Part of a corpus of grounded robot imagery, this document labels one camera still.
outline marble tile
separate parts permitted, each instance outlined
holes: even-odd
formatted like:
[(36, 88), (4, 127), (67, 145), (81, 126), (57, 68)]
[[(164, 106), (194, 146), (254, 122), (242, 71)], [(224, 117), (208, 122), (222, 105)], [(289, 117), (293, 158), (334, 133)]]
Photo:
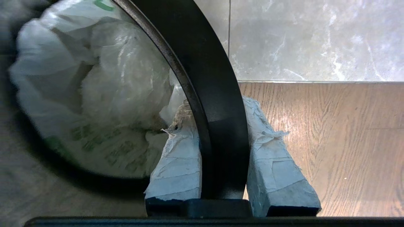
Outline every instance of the marble tile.
[(403, 0), (231, 0), (238, 80), (404, 81)]
[(195, 3), (208, 19), (227, 53), (229, 45), (229, 0), (195, 0)]

